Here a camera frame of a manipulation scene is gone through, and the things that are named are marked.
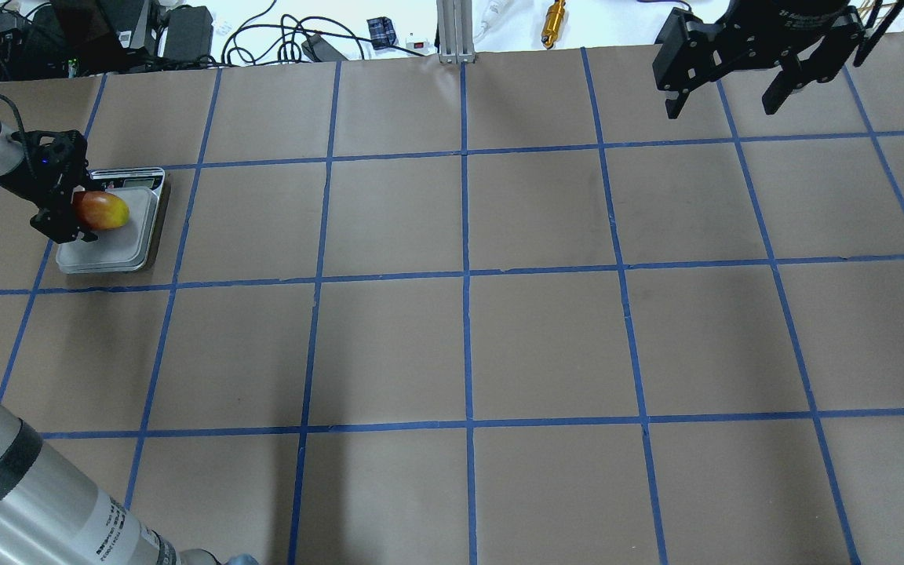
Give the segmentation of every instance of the metal bracket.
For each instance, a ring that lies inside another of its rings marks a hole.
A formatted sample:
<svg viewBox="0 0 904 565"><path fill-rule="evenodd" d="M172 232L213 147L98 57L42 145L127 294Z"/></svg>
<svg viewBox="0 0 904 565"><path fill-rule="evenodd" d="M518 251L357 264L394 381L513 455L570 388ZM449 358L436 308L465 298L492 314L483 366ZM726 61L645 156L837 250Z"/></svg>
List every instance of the metal bracket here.
<svg viewBox="0 0 904 565"><path fill-rule="evenodd" d="M446 64L473 62L473 0L438 2L438 60Z"/></svg>

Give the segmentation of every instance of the screwdriver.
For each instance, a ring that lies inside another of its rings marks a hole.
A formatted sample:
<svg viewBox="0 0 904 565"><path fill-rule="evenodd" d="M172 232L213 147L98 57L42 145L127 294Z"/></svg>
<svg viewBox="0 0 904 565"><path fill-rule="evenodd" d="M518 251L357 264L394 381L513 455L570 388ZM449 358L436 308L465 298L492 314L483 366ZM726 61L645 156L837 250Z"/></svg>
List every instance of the screwdriver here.
<svg viewBox="0 0 904 565"><path fill-rule="evenodd" d="M567 0L553 0L549 10L546 10L546 25L542 26L542 46L553 48L553 43L560 36L560 28L563 26L563 4Z"/></svg>

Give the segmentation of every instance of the grid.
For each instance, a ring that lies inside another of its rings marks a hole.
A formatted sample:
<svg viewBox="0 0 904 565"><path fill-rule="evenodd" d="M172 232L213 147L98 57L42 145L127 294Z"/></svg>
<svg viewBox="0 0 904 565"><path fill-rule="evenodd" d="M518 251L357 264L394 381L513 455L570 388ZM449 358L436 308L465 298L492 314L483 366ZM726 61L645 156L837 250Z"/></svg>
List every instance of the grid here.
<svg viewBox="0 0 904 565"><path fill-rule="evenodd" d="M126 437L126 439L136 439L137 445L135 454L133 455L132 471L130 471L128 490L126 491L125 505L128 507L132 504L133 495L135 494L135 486L137 479L137 471L139 471L141 461L141 451L143 451L144 441L146 439L154 439L154 437L189 437L189 436L266 436L266 434L293 434L298 437L298 455L295 464L295 483L294 498L292 505L291 517L291 536L290 547L288 548L288 563L297 562L297 545L298 545L298 526L301 521L301 504L302 489L304 489L304 467L305 467L305 446L308 441L309 434L320 433L347 433L347 432L390 432L391 430L411 430L411 429L463 429L466 436L466 454L467 454L467 485L468 485L468 515L469 515L469 558L470 563L475 565L478 563L477 551L477 522L476 522L476 479L475 479L475 453L473 433L478 428L490 427L538 427L538 426L574 426L574 425L639 425L643 429L643 456L646 462L646 474L649 486L649 495L651 508L653 512L655 533L657 537L657 550L661 562L668 563L668 555L665 543L665 534L662 523L663 508L659 501L658 483L654 468L654 455L651 443L650 429L655 423L677 423L677 422L728 422L728 421L811 421L815 427L815 433L818 437L818 447L822 453L822 460L825 465L825 473L828 476L829 487L831 487L833 503L835 503L838 512L840 525L843 529L844 542L846 542L847 553L849 553L852 563L860 562L858 557L858 548L855 544L853 533L851 532L849 519L847 518L844 500L840 494L840 488L836 479L835 469L833 469L832 454L829 452L828 443L824 429L822 429L822 421L829 418L851 418L865 416L904 416L904 407L899 408L871 408L871 409L844 409L844 410L822 410L818 408L815 402L815 393L811 387L810 379L807 375L807 366L804 361L804 352L801 351L800 340L797 337L796 327L794 326L792 311L786 296L785 286L779 273L779 267L786 264L835 264L835 262L875 262L875 261L904 261L904 254L892 255L862 255L861 257L776 257L774 248L772 248L771 240L767 231L767 225L764 222L763 209L760 207L760 200L756 196L756 189L751 179L749 164L747 163L745 153L742 149L743 144L752 143L778 143L789 142L789 140L821 140L821 139L869 139L875 147L875 151L880 163L887 175L894 196L900 204L904 215L904 196L897 182L894 173L889 166L888 160L882 150L879 138L881 137L900 137L904 136L904 131L876 132L871 121L868 118L867 111L864 108L860 93L857 86L851 79L849 71L844 71L842 79L846 80L847 85L853 94L854 100L861 117L866 126L866 131L861 133L821 133L821 135L796 135L796 136L763 136L763 137L740 137L738 129L735 126L735 118L731 114L731 106L729 106L727 96L724 92L724 86L718 82L717 89L720 94L721 104L724 106L725 117L728 125L731 127L731 136L728 138L715 139L693 139L693 140L645 140L645 142L621 142L606 143L603 140L603 127L600 121L598 100L596 100L596 87L592 77L591 65L587 51L582 48L581 61L584 64L585 79L588 83L588 95L591 101L592 117L595 122L596 143L594 144L567 144L567 146L548 146L548 147L517 147L517 148L498 148L498 149L469 149L467 146L467 71L466 66L460 67L460 121L461 121L461 148L458 151L427 151L427 153L399 153L399 154L380 154L380 155L361 155L361 156L334 156L334 134L337 128L337 98L338 90L341 84L342 64L337 64L334 68L334 90L333 99L330 108L330 138L327 144L326 156L322 158L298 158L298 159L280 159L280 160L261 160L261 161L245 161L245 162L221 162L221 163L205 163L205 150L207 148L208 136L211 130L212 119L215 114L216 101L218 100L219 85L221 83L222 71L216 71L215 86L212 99L209 104L208 115L206 118L205 133L201 143L201 150L198 154L196 163L194 164L169 164L165 165L168 170L193 170L193 183L191 183L190 198L187 204L186 219L182 232L180 233L179 247L177 251L177 259L175 268L173 268L173 278L169 285L150 285L150 286L107 286L107 287L89 287L89 289L61 289L60 287L41 287L44 271L46 270L47 261L53 244L48 243L44 248L44 253L40 261L40 268L37 272L35 281L30 289L0 289L0 296L9 296L17 294L17 296L26 296L28 301L23 314L21 324L11 351L9 362L6 367L0 386L0 401L6 394L9 386L10 375L16 361L17 353L20 349L27 323L30 318L33 304L41 294L57 294L57 293L90 293L90 292L107 292L107 293L136 293L146 292L146 290L164 290L169 293L168 301L166 301L166 310L164 318L162 318L162 330L158 344L157 352L155 352L155 362L153 372L151 372L151 381L148 384L148 393L146 404L141 414L139 429L119 429L104 430L103 432L80 432L72 430L72 432L61 432L60 430L51 430L44 433L47 439L108 439L108 437ZM86 125L86 136L89 138L91 129L93 128L93 120L96 118L97 109L100 101L103 99L104 87L107 85L107 78L103 78L100 88L97 92L96 103L93 106L93 112L90 114L89 124ZM749 189L749 197L753 204L756 222L760 228L761 239L763 240L765 258L757 258L757 260L743 261L671 261L671 262L649 262L649 264L627 264L624 262L623 246L618 236L617 217L614 215L613 192L611 186L611 175L609 165L607 164L607 149L614 148L630 148L630 147L657 147L671 146L671 144L733 144L738 155L740 166L742 166L742 175ZM557 267L557 268L512 268L512 269L472 269L470 268L470 230L469 230L469 157L473 155L490 155L490 154L507 154L507 153L538 153L539 151L577 151L577 150L596 150L598 151L600 161L600 172L602 173L603 188L607 204L607 214L609 214L610 236L614 251L614 264L589 264L578 265L578 267ZM330 206L330 180L331 172L333 172L333 164L342 161L362 161L362 160L386 160L386 159L402 159L402 158L434 158L434 157L454 157L458 156L461 162L461 197L462 197L462 271L451 272L396 272L396 273L367 273L366 275L343 275L343 276L326 276L323 274L323 258L324 248L326 248L326 237L329 235L329 226L327 226L327 218L329 217ZM296 278L296 279L244 279L244 280L215 280L215 282L179 282L180 265L183 261L186 241L190 230L191 212L194 207L194 200L198 189L203 170L222 167L246 167L257 165L277 165L277 164L294 164L294 163L322 163L326 165L326 183L323 187L323 210L320 217L319 229L319 252L316 258L315 276L312 278ZM764 265L771 269L772 278L774 278L776 293L778 293L779 301L781 301L783 319L786 328L789 330L790 343L793 346L793 354L796 357L797 368L800 370L800 379L803 382L804 393L807 397L807 410L805 411L789 411L789 412L758 412L753 414L651 414L645 392L643 392L643 382L640 371L640 361L638 356L636 320L632 315L630 307L630 297L627 283L627 273L636 269L668 269L668 268L726 268L726 267L756 267L756 265ZM540 275L541 273L557 273L557 272L616 272L618 282L620 283L621 296L617 297L621 301L623 314L625 319L625 329L627 330L628 346L630 357L632 360L632 375L634 375L634 384L637 397L638 414L636 416L616 416L616 417L566 417L566 418L517 418L517 419L479 419L474 418L473 414L473 381L472 381L472 354L471 354L471 326L470 326L470 287L473 278L485 278L485 276L500 275ZM315 367L316 354L316 333L317 322L319 321L319 299L322 296L324 285L331 283L351 283L351 282L369 282L370 280L399 280L399 279L461 279L462 280L462 307L463 307L463 342L464 342L464 366L465 373L463 375L463 386L465 390L465 418L462 421L412 421L412 422L392 422L392 423L374 423L374 425L311 425L309 423L309 408L311 408L313 383L313 367ZM279 285L313 285L315 289L315 300L312 307L312 324L308 336L308 356L306 356L305 380L304 380L304 397L302 397L301 424L295 426L274 426L274 427L251 427L251 428L199 428L199 429L154 429L150 426L151 407L155 398L155 387L157 387L160 376L160 368L162 365L162 355L166 344L166 336L168 336L169 326L173 314L173 305L177 299L178 290L182 289L198 289L199 287L215 287L215 286L279 286Z"/></svg>

